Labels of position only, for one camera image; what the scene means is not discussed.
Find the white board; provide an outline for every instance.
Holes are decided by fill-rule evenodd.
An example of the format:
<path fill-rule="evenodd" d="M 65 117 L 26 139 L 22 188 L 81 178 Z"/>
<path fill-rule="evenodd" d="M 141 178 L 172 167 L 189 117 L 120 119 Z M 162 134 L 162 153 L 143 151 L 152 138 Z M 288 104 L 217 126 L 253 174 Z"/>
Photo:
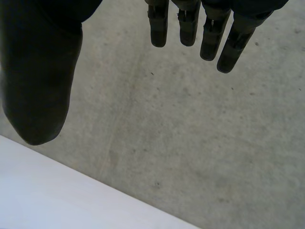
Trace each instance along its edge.
<path fill-rule="evenodd" d="M 197 229 L 2 136 L 0 228 Z"/>

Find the concrete floor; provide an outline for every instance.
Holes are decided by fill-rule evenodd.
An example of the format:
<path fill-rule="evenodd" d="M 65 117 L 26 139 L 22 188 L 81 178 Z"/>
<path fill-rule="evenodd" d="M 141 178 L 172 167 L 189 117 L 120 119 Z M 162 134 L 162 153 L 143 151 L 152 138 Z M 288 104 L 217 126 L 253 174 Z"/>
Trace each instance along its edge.
<path fill-rule="evenodd" d="M 163 49 L 146 11 L 105 0 L 83 24 L 66 124 L 30 148 L 203 229 L 304 228 L 304 1 L 259 27 L 230 74 L 199 57 L 203 10 L 186 48 L 171 5 Z M 0 134 L 24 144 L 2 111 Z"/>

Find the robotic hand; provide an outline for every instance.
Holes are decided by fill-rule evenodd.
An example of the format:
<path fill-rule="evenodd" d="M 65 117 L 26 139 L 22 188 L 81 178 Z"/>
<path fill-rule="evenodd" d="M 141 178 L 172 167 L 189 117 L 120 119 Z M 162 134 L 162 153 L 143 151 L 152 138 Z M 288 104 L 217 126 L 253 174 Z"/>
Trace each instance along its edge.
<path fill-rule="evenodd" d="M 0 96 L 5 115 L 30 145 L 53 140 L 69 109 L 74 69 L 82 44 L 81 23 L 102 0 L 0 0 Z M 153 45 L 166 42 L 169 0 L 149 4 Z M 182 44 L 194 44 L 199 0 L 173 0 L 179 7 Z M 287 0 L 202 0 L 207 19 L 201 57 L 215 58 L 231 9 L 234 23 L 218 62 L 232 70 L 255 28 Z"/>
<path fill-rule="evenodd" d="M 218 51 L 231 11 L 234 23 L 218 60 L 217 69 L 229 73 L 235 66 L 256 27 L 288 0 L 172 0 L 179 8 L 180 41 L 192 46 L 196 39 L 198 15 L 202 3 L 206 21 L 200 56 L 212 61 Z M 145 0 L 151 25 L 151 40 L 156 47 L 166 44 L 169 0 Z"/>

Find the dark speck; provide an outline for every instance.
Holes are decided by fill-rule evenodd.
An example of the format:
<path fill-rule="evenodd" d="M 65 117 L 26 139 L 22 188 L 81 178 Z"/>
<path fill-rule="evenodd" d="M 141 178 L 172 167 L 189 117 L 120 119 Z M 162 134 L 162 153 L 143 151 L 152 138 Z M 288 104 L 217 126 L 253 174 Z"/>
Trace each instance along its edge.
<path fill-rule="evenodd" d="M 157 188 L 157 189 L 160 189 L 161 188 L 161 184 L 159 182 L 155 182 L 154 183 L 154 186 Z"/>
<path fill-rule="evenodd" d="M 302 31 L 299 29 L 295 29 L 295 34 L 299 34 L 300 32 L 302 32 Z"/>

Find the black robotic finger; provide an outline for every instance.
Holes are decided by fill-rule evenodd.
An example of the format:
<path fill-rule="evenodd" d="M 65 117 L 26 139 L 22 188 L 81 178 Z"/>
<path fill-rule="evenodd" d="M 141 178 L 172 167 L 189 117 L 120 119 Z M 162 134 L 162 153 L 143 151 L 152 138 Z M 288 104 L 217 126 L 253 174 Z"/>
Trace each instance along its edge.
<path fill-rule="evenodd" d="M 180 41 L 192 46 L 196 40 L 200 0 L 172 0 L 179 8 Z"/>
<path fill-rule="evenodd" d="M 151 40 L 155 47 L 163 47 L 167 38 L 169 0 L 145 0 L 151 25 Z"/>
<path fill-rule="evenodd" d="M 223 2 L 210 4 L 202 0 L 202 4 L 206 13 L 206 21 L 203 27 L 200 56 L 206 61 L 212 61 L 217 54 L 231 9 L 228 4 Z"/>
<path fill-rule="evenodd" d="M 68 30 L 54 15 L 34 0 L 0 0 L 0 97 L 8 120 L 31 145 L 61 131 L 81 50 L 81 23 Z"/>
<path fill-rule="evenodd" d="M 234 13 L 234 23 L 217 63 L 217 69 L 229 73 L 235 66 L 257 26 L 261 25 L 272 12 L 255 17 L 245 17 Z"/>

